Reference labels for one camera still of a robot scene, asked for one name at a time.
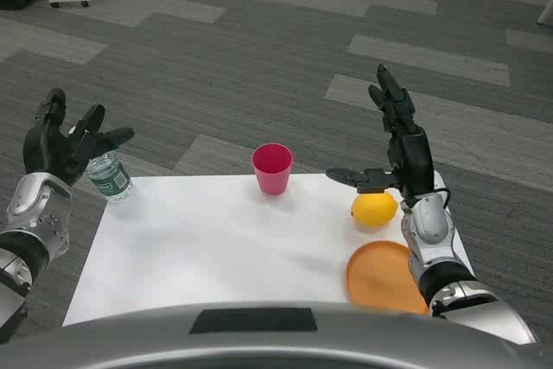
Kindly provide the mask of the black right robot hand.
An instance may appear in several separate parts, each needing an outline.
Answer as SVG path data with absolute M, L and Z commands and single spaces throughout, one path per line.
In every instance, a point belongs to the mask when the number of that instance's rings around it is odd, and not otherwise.
M 382 64 L 377 68 L 377 80 L 379 86 L 369 86 L 368 93 L 383 113 L 385 131 L 391 134 L 387 150 L 391 170 L 333 168 L 325 175 L 359 194 L 379 194 L 388 188 L 397 189 L 404 198 L 431 193 L 435 189 L 433 159 L 426 132 L 415 122 L 416 109 L 409 92 Z

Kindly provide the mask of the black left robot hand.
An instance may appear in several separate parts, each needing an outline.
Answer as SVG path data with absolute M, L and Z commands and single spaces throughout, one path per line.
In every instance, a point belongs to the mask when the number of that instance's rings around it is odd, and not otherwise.
M 74 185 L 85 173 L 88 163 L 129 142 L 135 132 L 123 127 L 102 132 L 105 107 L 91 106 L 75 125 L 73 132 L 62 134 L 60 127 L 67 110 L 67 96 L 60 88 L 52 89 L 39 104 L 35 125 L 25 137 L 23 160 L 28 174 L 51 174 L 67 185 Z

